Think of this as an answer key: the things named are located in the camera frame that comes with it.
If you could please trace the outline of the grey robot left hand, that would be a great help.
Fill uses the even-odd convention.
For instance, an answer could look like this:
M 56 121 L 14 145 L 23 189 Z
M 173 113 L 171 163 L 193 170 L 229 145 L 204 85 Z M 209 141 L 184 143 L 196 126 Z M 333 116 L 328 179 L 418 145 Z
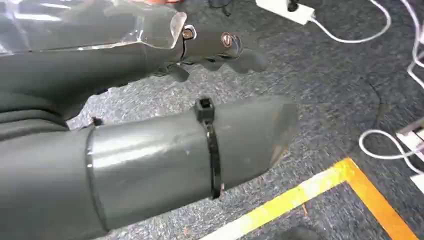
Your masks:
M 283 96 L 70 130 L 88 98 L 181 65 L 262 72 L 267 60 L 227 31 L 202 30 L 145 0 L 0 3 L 0 237 L 89 240 L 183 207 L 272 168 L 297 107 Z

